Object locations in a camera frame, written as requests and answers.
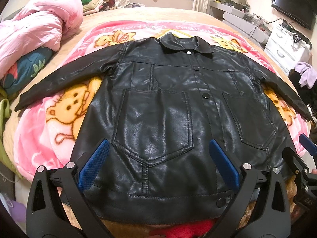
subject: pillow with leaf print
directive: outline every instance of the pillow with leaf print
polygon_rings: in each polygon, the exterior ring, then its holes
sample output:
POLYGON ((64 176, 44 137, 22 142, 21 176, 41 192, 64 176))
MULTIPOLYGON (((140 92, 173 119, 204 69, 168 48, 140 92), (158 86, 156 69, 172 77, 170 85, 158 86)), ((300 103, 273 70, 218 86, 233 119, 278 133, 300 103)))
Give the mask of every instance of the pillow with leaf print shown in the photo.
POLYGON ((30 83, 37 73, 48 63, 52 55, 52 49, 39 47, 17 60, 0 82, 7 96, 14 96, 14 94, 30 83))

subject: jacket collar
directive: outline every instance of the jacket collar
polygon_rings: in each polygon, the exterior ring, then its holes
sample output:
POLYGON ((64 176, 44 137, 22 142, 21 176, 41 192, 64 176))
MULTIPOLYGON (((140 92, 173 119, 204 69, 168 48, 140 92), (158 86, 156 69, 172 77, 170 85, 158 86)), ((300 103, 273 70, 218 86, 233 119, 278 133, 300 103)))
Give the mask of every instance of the jacket collar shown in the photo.
POLYGON ((171 32, 159 39, 160 43, 171 50, 196 50, 200 53, 213 53, 214 48, 200 37, 178 38, 171 32))

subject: television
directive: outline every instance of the television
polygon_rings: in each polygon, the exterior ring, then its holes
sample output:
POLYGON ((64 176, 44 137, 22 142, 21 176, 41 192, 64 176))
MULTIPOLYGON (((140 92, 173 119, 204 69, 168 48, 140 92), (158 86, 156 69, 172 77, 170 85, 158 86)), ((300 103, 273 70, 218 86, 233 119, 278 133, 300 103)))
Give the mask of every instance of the television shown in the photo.
POLYGON ((315 14, 308 0, 272 0, 272 7, 303 27, 312 28, 315 14))

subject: jacket pocket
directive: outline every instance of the jacket pocket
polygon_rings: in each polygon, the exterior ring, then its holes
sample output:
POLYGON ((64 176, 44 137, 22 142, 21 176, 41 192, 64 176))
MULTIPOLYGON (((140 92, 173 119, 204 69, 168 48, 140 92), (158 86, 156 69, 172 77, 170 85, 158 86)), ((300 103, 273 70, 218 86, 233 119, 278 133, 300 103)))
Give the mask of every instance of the jacket pocket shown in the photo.
POLYGON ((112 143, 149 167, 193 149, 187 93, 124 89, 112 143))
POLYGON ((276 127, 253 97, 237 97, 223 93, 237 126, 241 141, 258 149, 266 149, 276 127))

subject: white chest of drawers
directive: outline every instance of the white chest of drawers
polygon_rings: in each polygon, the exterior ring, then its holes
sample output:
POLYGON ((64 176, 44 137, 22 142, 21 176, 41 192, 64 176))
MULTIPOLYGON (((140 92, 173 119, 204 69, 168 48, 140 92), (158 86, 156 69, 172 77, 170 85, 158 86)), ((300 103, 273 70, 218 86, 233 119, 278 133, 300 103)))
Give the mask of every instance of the white chest of drawers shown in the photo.
POLYGON ((303 40, 294 43, 293 33, 276 25, 264 51, 275 61, 286 75, 298 62, 308 62, 311 56, 309 46, 303 40))

